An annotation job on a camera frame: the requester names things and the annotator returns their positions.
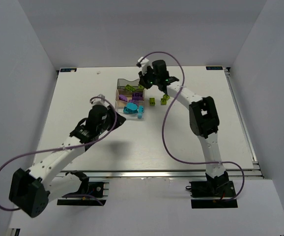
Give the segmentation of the long green lego brick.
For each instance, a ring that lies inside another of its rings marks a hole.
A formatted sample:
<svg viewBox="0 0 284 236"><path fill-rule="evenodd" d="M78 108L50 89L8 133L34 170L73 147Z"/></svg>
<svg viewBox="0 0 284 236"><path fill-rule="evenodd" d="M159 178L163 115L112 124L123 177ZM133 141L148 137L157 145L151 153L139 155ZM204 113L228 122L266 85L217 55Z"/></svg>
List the long green lego brick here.
<svg viewBox="0 0 284 236"><path fill-rule="evenodd" d="M134 88L134 87L131 86L131 85L126 85L126 86L124 87L124 89L125 89L126 91L129 91L129 92L135 92L135 91L136 91L136 88Z"/></svg>

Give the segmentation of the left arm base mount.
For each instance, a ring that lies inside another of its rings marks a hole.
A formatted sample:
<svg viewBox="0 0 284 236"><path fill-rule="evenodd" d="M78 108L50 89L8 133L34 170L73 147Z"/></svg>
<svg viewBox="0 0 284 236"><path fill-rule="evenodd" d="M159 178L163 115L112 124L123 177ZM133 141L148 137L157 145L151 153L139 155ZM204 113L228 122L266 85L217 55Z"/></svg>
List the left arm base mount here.
<svg viewBox="0 0 284 236"><path fill-rule="evenodd" d="M80 171L70 171L65 176L72 175L81 181L81 185L76 192L69 195L80 195L80 197L63 197L57 200L58 206L86 206L102 207L107 201L109 194L109 182L88 177Z"/></svg>

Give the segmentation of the purple round lego piece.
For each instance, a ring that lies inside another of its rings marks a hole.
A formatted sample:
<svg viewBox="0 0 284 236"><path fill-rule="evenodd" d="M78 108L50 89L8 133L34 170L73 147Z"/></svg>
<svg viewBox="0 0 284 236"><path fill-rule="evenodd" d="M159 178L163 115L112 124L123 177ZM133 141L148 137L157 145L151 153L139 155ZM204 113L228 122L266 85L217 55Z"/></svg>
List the purple round lego piece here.
<svg viewBox="0 0 284 236"><path fill-rule="evenodd" d="M134 99L128 101L128 103L139 103L139 102L140 102L139 100L134 100Z"/></svg>

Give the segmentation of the purple square lego brick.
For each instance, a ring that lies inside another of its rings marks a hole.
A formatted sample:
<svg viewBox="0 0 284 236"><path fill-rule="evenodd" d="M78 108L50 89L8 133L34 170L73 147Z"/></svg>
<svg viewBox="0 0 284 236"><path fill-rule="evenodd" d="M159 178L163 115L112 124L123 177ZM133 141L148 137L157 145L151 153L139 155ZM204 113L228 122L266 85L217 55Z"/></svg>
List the purple square lego brick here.
<svg viewBox="0 0 284 236"><path fill-rule="evenodd" d="M134 92L132 93L133 100L143 100L143 93L142 92Z"/></svg>

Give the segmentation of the small cyan square lego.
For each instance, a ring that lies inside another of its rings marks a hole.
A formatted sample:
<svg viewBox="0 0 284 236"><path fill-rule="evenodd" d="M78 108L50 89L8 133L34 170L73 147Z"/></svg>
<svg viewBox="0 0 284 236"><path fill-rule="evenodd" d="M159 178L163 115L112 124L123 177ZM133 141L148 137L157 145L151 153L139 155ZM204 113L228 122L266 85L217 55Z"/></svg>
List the small cyan square lego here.
<svg viewBox="0 0 284 236"><path fill-rule="evenodd" d="M127 109L127 107L124 107L124 108L123 108L123 113L124 113L124 114L129 114L129 110Z"/></svg>

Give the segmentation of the cyan lego brick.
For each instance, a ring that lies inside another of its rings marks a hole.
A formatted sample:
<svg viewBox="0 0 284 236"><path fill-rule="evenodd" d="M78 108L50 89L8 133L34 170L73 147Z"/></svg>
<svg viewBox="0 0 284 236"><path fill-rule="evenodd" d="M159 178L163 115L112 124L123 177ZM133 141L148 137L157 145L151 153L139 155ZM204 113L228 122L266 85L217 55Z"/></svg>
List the cyan lego brick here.
<svg viewBox="0 0 284 236"><path fill-rule="evenodd" d="M144 113L144 107L143 106L139 106L138 107L138 119L142 119L143 118L143 113Z"/></svg>

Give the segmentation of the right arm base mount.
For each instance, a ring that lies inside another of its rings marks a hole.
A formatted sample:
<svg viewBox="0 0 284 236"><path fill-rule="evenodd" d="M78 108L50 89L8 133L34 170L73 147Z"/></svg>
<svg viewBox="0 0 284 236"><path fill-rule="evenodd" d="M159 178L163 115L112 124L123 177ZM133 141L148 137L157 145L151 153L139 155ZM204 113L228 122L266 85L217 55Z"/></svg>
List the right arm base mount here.
<svg viewBox="0 0 284 236"><path fill-rule="evenodd" d="M192 209L237 208L238 203L234 184L228 173L212 178L206 175L205 181L191 181L185 187L191 196Z"/></svg>

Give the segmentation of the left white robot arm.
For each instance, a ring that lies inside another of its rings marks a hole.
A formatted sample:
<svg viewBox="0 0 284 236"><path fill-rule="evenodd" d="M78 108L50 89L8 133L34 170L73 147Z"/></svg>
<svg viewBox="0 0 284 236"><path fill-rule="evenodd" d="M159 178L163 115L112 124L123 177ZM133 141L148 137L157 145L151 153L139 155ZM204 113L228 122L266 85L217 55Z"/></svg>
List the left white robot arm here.
<svg viewBox="0 0 284 236"><path fill-rule="evenodd" d="M12 177L9 199L31 218L41 214L47 204L61 197L89 197L89 178L80 171L69 171L57 178L68 164L84 154L105 131L120 127L126 118L112 106L94 105L88 117L79 121L59 151L27 170L19 168Z"/></svg>

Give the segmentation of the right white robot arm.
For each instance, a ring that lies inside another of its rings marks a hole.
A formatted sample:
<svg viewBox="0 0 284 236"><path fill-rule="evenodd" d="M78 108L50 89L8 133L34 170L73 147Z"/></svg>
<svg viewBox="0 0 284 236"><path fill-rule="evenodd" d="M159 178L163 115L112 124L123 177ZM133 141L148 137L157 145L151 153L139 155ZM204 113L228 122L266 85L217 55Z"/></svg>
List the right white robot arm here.
<svg viewBox="0 0 284 236"><path fill-rule="evenodd" d="M209 181L228 181L228 173L222 164L218 146L219 116L214 99L211 96L202 97L185 87L185 79L180 81L170 76L164 60L150 62L141 57L137 67L140 84L149 89L157 86L159 91L178 101L189 111L191 131L198 137L206 165L206 178Z"/></svg>

